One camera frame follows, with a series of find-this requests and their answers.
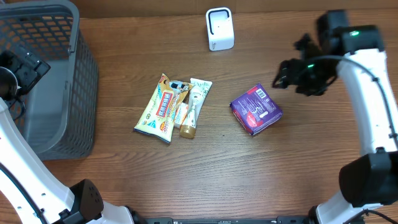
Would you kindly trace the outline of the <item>red purple pad package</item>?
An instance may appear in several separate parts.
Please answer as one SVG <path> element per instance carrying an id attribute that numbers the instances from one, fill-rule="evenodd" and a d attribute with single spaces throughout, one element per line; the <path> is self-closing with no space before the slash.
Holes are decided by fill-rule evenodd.
<path id="1" fill-rule="evenodd" d="M 281 119 L 283 111 L 258 83 L 229 104 L 243 128 L 254 136 Z"/>

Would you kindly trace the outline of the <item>white tube gold cap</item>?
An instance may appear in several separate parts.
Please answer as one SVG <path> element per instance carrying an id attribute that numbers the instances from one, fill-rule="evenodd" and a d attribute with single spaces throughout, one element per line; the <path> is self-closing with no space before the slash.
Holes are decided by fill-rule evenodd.
<path id="1" fill-rule="evenodd" d="M 193 88 L 190 90 L 187 116 L 180 127 L 180 135 L 193 139 L 197 130 L 197 120 L 204 104 L 205 98 L 213 84 L 211 81 L 191 78 Z"/>

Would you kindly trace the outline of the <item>small orange snack packet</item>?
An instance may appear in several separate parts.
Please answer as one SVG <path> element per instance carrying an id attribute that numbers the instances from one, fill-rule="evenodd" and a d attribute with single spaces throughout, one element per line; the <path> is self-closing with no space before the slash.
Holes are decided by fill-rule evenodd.
<path id="1" fill-rule="evenodd" d="M 188 104 L 181 103 L 175 113 L 174 127 L 180 128 L 188 113 Z"/>

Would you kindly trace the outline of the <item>yellow wet wipes pack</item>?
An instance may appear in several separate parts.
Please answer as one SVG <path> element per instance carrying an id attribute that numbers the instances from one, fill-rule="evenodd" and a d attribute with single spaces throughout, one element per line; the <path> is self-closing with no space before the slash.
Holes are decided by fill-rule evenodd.
<path id="1" fill-rule="evenodd" d="M 134 131 L 170 143 L 177 109 L 192 88 L 193 84 L 170 80 L 163 73 Z"/>

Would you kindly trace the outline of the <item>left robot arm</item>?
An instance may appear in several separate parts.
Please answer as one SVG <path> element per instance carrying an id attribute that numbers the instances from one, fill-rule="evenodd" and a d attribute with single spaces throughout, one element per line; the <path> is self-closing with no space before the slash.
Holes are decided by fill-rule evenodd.
<path id="1" fill-rule="evenodd" d="M 63 185 L 18 130 L 7 101 L 20 101 L 49 70 L 30 52 L 1 53 L 1 192 L 23 223 L 145 223 L 130 207 L 103 201 L 88 179 Z"/>

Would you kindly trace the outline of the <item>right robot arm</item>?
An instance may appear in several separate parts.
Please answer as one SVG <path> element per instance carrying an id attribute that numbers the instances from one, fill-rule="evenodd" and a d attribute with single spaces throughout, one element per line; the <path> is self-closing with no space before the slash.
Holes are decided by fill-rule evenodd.
<path id="1" fill-rule="evenodd" d="M 397 103 L 387 73 L 379 29 L 351 26 L 344 10 L 317 19 L 318 42 L 304 35 L 295 43 L 301 57 L 285 60 L 274 88 L 320 96 L 337 79 L 351 98 L 360 157 L 341 168 L 339 191 L 312 207 L 304 223 L 362 223 L 364 216 L 397 201 Z"/>

